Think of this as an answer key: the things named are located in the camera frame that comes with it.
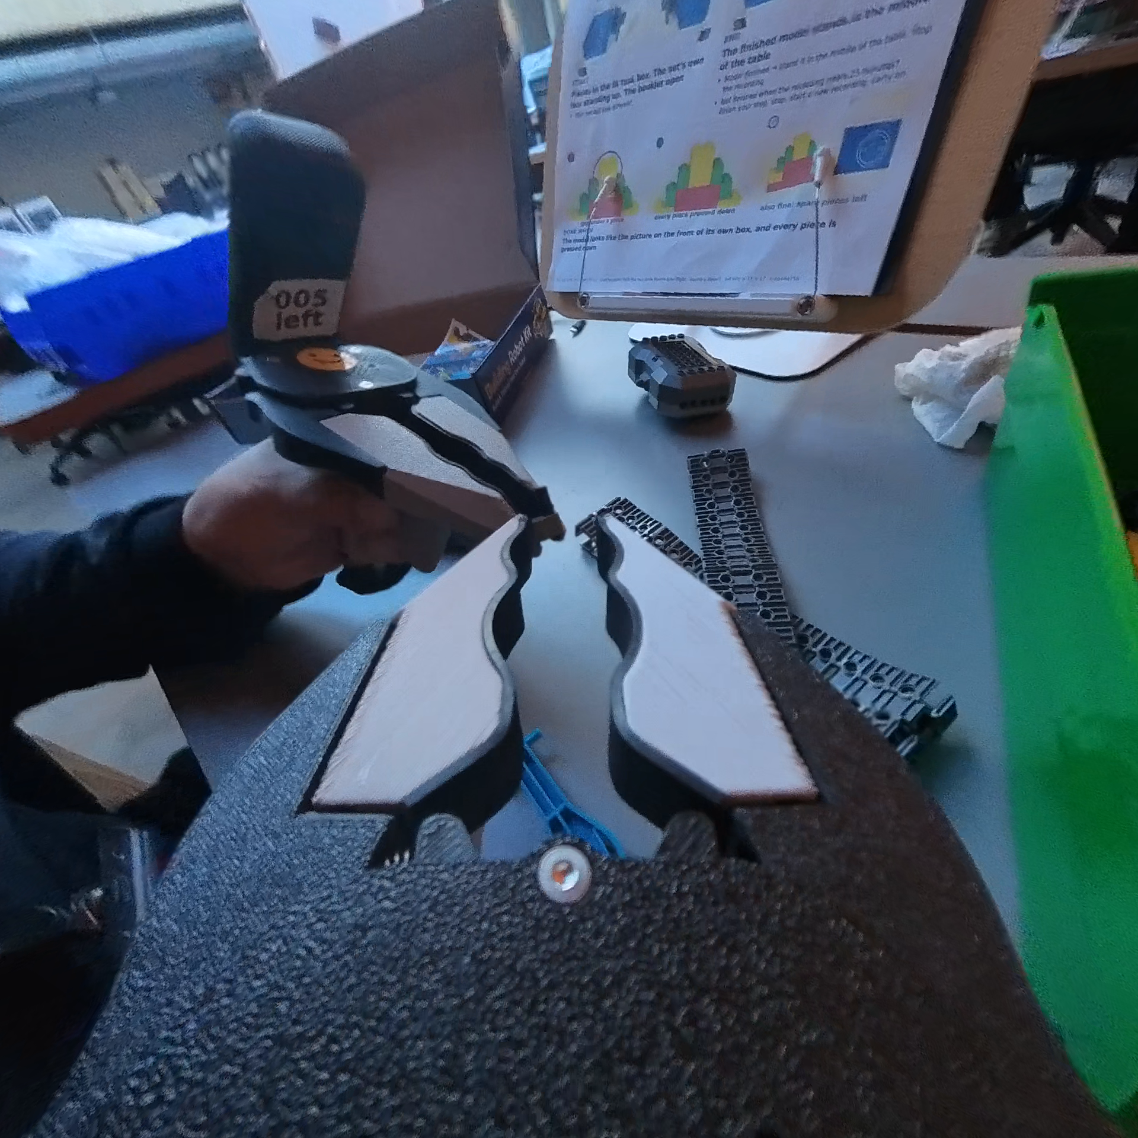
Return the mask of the green plastic bin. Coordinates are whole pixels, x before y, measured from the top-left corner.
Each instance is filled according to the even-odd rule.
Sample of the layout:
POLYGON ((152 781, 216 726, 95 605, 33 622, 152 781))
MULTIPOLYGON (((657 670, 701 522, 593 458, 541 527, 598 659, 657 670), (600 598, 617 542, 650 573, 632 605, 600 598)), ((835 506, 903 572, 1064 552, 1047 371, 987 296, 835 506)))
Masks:
POLYGON ((1135 265, 1032 282, 986 475, 1032 987, 1099 1103, 1136 1135, 1135 265))

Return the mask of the wooden background table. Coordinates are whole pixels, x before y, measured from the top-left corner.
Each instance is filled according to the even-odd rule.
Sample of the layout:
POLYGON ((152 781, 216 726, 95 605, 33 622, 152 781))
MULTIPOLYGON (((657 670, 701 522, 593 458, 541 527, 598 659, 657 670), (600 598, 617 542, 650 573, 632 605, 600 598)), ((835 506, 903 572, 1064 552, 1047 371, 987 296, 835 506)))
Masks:
POLYGON ((72 387, 63 401, 3 423, 2 436, 21 446, 44 444, 68 431, 184 388, 220 369, 229 374, 234 360, 228 336, 220 333, 150 360, 121 376, 72 387))

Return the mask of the person's left hand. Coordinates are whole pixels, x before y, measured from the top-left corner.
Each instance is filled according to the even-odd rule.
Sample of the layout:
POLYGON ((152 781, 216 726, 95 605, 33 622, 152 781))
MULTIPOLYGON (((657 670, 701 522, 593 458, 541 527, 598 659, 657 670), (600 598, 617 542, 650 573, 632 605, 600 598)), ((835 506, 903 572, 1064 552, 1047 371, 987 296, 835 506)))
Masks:
POLYGON ((344 567, 434 570, 449 544, 439 521, 393 507, 349 478, 259 444, 208 476, 185 501, 193 554, 248 590, 292 590, 344 567))

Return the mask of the blue toy kit box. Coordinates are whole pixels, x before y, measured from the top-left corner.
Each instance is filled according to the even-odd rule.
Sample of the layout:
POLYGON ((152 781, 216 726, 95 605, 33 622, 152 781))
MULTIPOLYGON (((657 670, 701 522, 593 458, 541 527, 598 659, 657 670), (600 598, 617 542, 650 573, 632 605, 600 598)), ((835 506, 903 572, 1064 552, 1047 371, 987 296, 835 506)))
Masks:
POLYGON ((420 367, 475 399, 504 426, 552 336, 551 305, 538 285, 495 340, 451 320, 444 339, 420 367))

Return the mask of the dark grey toy track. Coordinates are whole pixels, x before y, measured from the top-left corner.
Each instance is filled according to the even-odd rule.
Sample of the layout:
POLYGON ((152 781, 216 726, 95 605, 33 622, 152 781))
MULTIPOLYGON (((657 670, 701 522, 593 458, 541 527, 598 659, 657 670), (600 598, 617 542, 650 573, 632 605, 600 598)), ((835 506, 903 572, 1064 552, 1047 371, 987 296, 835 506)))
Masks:
MULTIPOLYGON (((597 521, 603 514, 612 515, 671 561, 706 582, 702 553, 626 496, 612 499, 577 523, 575 534, 591 557, 597 555, 597 521)), ((792 614, 797 641, 792 648, 904 758, 913 758, 956 720, 956 699, 932 676, 875 657, 792 614)))
POLYGON ((762 619, 790 647, 795 615, 770 545, 744 448, 688 457, 705 580, 743 615, 762 619))

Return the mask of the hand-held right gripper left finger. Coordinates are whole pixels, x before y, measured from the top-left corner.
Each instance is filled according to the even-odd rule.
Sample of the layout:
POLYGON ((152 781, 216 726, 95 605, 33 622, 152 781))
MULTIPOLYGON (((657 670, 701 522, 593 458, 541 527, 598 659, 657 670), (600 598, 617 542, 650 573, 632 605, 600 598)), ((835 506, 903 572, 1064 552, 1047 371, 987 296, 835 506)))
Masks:
POLYGON ((526 622, 530 522, 509 519, 408 602, 327 753, 318 812, 498 812, 523 736, 509 655, 526 622))

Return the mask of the white plastic bags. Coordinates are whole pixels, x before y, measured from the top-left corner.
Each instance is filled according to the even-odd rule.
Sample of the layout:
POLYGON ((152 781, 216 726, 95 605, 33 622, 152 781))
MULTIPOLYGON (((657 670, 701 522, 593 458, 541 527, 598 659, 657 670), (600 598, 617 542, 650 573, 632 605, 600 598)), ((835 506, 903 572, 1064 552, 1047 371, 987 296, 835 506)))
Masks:
POLYGON ((63 216, 40 233, 2 232, 2 307, 22 310, 28 297, 95 271, 178 248, 225 225, 185 213, 153 224, 63 216))

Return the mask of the crumpled white tissue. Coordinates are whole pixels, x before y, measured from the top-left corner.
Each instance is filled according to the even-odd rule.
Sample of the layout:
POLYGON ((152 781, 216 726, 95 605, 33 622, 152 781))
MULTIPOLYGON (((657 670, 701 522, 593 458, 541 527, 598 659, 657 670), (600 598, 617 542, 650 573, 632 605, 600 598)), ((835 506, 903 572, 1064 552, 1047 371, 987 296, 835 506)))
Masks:
POLYGON ((1016 325, 922 348, 894 366, 894 386, 938 445, 963 449, 983 425, 997 427, 1003 419, 1007 378, 1020 341, 1016 325))

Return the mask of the person's left forearm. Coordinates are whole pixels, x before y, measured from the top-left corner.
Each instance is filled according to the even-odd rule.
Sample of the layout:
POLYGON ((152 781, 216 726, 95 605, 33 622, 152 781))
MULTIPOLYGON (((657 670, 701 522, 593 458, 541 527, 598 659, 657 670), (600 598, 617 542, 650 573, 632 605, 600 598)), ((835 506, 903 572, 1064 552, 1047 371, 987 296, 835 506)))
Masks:
POLYGON ((2 533, 3 730, 29 707, 110 681, 241 655, 322 582, 251 590, 196 555, 189 496, 70 531, 2 533))

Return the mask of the grey desk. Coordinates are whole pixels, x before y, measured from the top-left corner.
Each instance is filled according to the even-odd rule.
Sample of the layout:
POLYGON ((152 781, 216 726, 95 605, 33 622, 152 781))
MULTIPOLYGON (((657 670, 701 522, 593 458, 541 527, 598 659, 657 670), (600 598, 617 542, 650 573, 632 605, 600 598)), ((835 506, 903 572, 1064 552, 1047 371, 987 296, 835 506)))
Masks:
POLYGON ((660 830, 619 797, 609 769, 610 682, 619 661, 604 584, 574 526, 626 496, 699 541, 688 456, 746 448, 791 608, 847 643, 931 675, 958 718, 917 763, 1018 930, 1018 864, 986 537, 987 443, 939 446, 894 387, 894 367, 944 336, 887 334, 798 381, 738 380, 728 414, 671 425, 628 376, 624 323, 553 336, 508 431, 568 535, 535 559, 511 655, 522 726, 568 797, 648 854, 660 830))

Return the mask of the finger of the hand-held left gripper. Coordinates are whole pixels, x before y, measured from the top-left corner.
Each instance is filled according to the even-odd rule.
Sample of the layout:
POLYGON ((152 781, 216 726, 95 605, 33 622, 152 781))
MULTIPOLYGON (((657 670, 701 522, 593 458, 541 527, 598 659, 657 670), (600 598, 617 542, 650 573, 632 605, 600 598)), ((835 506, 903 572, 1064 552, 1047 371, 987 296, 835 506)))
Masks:
POLYGON ((548 488, 535 480, 492 420, 443 394, 415 401, 411 423, 436 452, 497 490, 516 513, 541 525, 560 523, 548 488))
POLYGON ((323 424, 381 469, 382 496, 401 513, 443 523, 475 542, 517 513, 501 490, 388 417, 335 416, 323 424))

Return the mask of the brown cardboard box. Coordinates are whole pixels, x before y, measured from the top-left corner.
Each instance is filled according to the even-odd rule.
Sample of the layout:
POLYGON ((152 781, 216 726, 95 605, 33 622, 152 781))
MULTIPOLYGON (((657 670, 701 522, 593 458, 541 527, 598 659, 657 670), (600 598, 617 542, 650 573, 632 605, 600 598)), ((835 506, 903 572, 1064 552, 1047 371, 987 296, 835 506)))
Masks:
POLYGON ((457 320, 498 339, 539 285, 519 58, 498 2, 443 2, 272 86, 345 138, 367 187, 341 331, 399 354, 457 320))

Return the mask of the printed instruction sheet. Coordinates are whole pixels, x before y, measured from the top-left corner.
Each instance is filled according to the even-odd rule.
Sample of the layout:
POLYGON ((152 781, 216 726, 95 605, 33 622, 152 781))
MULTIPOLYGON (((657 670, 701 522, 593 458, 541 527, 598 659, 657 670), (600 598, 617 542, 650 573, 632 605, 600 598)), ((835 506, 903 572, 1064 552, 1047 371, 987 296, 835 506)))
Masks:
POLYGON ((873 295, 968 7, 568 2, 548 288, 873 295))

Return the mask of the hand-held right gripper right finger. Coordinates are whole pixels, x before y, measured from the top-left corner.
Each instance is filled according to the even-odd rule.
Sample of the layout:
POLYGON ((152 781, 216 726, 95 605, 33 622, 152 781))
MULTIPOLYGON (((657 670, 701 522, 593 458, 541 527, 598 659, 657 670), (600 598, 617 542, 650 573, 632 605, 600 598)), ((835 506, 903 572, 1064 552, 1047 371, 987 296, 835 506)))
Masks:
POLYGON ((717 807, 818 800, 734 604, 613 514, 598 519, 596 544, 628 745, 717 807))

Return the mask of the grey toy motor block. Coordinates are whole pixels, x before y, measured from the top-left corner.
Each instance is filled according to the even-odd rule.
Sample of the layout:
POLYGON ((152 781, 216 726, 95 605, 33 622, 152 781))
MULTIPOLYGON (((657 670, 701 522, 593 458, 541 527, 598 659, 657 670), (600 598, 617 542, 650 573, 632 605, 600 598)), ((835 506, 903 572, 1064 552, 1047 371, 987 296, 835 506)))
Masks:
POLYGON ((667 419, 701 419, 733 403, 737 373, 688 334, 653 335, 632 343, 629 374, 667 419))

